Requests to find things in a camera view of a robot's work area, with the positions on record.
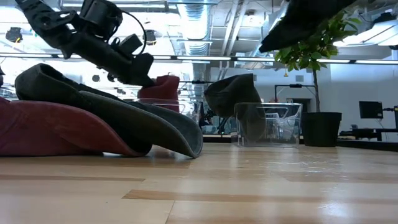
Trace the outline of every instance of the dark gray hat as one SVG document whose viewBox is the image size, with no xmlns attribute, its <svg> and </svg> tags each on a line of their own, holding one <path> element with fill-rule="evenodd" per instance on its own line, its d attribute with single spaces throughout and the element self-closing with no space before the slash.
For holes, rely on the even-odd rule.
<svg viewBox="0 0 398 224">
<path fill-rule="evenodd" d="M 266 114 L 254 87 L 253 74 L 235 75 L 212 83 L 205 91 L 209 107 L 220 117 L 234 117 L 245 139 L 257 141 L 266 131 Z"/>
<path fill-rule="evenodd" d="M 15 81 L 20 100 L 48 101 L 70 105 L 97 115 L 140 155 L 152 144 L 196 158 L 203 147 L 199 125 L 174 111 L 119 98 L 64 77 L 50 65 L 38 64 Z"/>
</svg>

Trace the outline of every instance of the robotic arm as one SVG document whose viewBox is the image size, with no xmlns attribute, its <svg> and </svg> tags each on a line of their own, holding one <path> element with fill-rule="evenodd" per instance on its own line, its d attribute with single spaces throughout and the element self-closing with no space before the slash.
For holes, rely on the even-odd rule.
<svg viewBox="0 0 398 224">
<path fill-rule="evenodd" d="M 75 53 L 108 71 L 108 80 L 112 82 L 117 78 L 124 84 L 154 85 L 147 75 L 153 56 L 148 53 L 132 55 L 142 45 L 136 34 L 122 42 L 116 38 L 108 44 L 121 25 L 124 13 L 112 2 L 84 0 L 80 15 L 76 11 L 55 12 L 41 0 L 16 2 L 36 34 L 49 46 L 60 49 L 64 59 Z"/>
</svg>

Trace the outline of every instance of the fluorescent light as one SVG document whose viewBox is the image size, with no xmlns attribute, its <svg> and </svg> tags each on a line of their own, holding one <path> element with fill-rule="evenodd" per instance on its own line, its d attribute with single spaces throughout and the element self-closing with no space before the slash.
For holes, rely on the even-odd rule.
<svg viewBox="0 0 398 224">
<path fill-rule="evenodd" d="M 0 53 L 0 57 L 52 58 L 50 54 L 9 54 L 9 53 Z"/>
<path fill-rule="evenodd" d="M 81 7 L 83 4 L 78 4 L 78 3 L 65 3 L 62 4 L 62 7 Z"/>
<path fill-rule="evenodd" d="M 275 62 L 274 58 L 238 57 L 236 60 L 243 62 Z"/>
<path fill-rule="evenodd" d="M 370 30 L 344 38 L 342 42 L 335 42 L 333 45 L 337 47 L 355 47 L 378 44 L 392 37 L 397 31 L 397 25 L 397 20 L 380 22 L 375 24 Z"/>
<path fill-rule="evenodd" d="M 321 63 L 348 63 L 349 60 L 338 60 L 338 59 L 319 59 Z"/>
<path fill-rule="evenodd" d="M 171 56 L 154 56 L 155 60 L 170 60 Z"/>
<path fill-rule="evenodd" d="M 355 63 L 373 65 L 398 65 L 398 60 L 357 60 Z"/>
<path fill-rule="evenodd" d="M 79 3 L 65 3 L 62 5 L 62 7 L 81 7 L 83 4 Z M 146 4 L 145 2 L 142 2 L 142 4 L 116 4 L 117 7 L 146 7 L 146 8 L 164 8 L 163 5 L 158 4 Z M 176 9 L 176 6 L 169 6 L 170 9 Z"/>
<path fill-rule="evenodd" d="M 70 58 L 81 58 L 79 55 L 71 55 Z"/>
<path fill-rule="evenodd" d="M 178 56 L 179 60 L 217 60 L 226 61 L 231 60 L 231 57 L 209 57 L 209 56 Z"/>
</svg>

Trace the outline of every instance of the black monitor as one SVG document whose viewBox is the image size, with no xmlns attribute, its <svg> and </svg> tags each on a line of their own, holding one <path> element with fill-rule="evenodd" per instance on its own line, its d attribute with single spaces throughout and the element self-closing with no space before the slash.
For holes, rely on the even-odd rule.
<svg viewBox="0 0 398 224">
<path fill-rule="evenodd" d="M 383 119 L 383 105 L 381 102 L 360 101 L 359 112 L 362 119 Z"/>
</svg>

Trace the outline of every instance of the desk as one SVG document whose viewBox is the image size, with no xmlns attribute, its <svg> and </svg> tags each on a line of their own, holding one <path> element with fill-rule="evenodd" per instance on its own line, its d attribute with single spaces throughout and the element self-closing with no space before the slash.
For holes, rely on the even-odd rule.
<svg viewBox="0 0 398 224">
<path fill-rule="evenodd" d="M 353 129 L 353 134 L 355 136 L 360 136 L 366 133 L 374 133 L 377 141 L 382 141 L 382 133 L 398 133 L 398 129 L 396 128 L 358 128 Z"/>
<path fill-rule="evenodd" d="M 191 159 L 0 158 L 0 223 L 397 223 L 398 153 L 204 144 Z"/>
</svg>

